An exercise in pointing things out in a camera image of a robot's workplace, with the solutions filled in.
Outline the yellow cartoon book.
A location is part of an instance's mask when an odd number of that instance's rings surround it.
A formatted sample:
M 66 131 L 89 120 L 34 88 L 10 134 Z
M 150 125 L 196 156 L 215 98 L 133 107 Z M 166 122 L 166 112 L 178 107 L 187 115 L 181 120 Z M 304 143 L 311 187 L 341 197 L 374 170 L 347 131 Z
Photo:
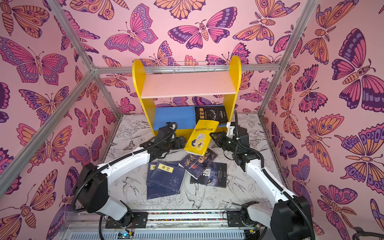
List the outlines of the yellow cartoon book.
M 214 133 L 219 126 L 218 121 L 199 120 L 184 150 L 193 155 L 204 156 L 210 145 L 210 134 Z

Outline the black book orange title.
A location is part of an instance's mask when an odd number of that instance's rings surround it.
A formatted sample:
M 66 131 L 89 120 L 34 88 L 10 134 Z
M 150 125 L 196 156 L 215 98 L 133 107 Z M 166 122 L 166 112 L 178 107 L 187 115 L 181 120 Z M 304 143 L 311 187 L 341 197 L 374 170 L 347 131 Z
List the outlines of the black book orange title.
M 228 115 L 224 106 L 196 106 L 196 123 L 199 120 L 217 121 L 219 125 L 225 125 L 228 122 Z

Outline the purple book gold characters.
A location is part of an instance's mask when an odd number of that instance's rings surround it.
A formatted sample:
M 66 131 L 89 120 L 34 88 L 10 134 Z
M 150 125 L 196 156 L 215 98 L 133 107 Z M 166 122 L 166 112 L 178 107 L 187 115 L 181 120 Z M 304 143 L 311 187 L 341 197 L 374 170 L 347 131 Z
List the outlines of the purple book gold characters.
M 192 178 L 197 180 L 213 163 L 217 156 L 218 155 L 211 149 L 207 149 L 204 156 L 187 154 L 181 161 L 179 161 L 179 167 L 184 168 Z

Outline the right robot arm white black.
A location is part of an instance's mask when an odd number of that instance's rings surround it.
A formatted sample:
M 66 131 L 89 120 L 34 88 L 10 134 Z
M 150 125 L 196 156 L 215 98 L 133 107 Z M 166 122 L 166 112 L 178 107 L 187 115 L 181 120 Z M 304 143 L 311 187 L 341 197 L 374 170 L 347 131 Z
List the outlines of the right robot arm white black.
M 211 133 L 210 137 L 223 151 L 232 153 L 236 164 L 256 182 L 273 207 L 265 210 L 258 202 L 242 204 L 240 213 L 245 225 L 270 229 L 277 240 L 316 238 L 309 201 L 296 196 L 271 175 L 264 156 L 250 147 L 248 131 L 239 126 L 237 116 L 234 122 L 227 123 L 225 132 Z

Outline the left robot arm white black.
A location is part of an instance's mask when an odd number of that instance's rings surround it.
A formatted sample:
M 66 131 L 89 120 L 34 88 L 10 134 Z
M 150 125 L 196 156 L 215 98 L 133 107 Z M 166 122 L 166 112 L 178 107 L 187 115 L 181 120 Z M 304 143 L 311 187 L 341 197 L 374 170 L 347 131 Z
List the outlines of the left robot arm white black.
M 163 158 L 171 150 L 184 148 L 186 139 L 177 137 L 177 128 L 177 123 L 167 122 L 155 137 L 142 143 L 133 152 L 97 166 L 92 163 L 85 165 L 73 188 L 71 212 L 95 213 L 109 217 L 119 227 L 129 227 L 133 222 L 133 212 L 121 200 L 110 196 L 109 186 L 131 170 Z

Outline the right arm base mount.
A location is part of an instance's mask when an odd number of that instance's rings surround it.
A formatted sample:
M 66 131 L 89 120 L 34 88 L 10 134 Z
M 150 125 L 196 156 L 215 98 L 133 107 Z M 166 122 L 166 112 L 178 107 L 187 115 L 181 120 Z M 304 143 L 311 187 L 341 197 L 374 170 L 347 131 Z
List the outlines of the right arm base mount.
M 241 211 L 226 211 L 225 215 L 229 227 L 254 228 L 257 225 L 256 222 L 248 220 Z

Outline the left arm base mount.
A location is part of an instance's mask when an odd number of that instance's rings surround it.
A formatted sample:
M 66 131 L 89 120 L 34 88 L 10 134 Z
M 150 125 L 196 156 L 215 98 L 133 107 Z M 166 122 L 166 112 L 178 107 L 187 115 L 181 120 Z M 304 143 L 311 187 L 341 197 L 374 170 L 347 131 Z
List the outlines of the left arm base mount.
M 133 212 L 131 215 L 124 216 L 121 220 L 116 221 L 108 217 L 105 225 L 106 229 L 145 229 L 148 222 L 148 212 Z

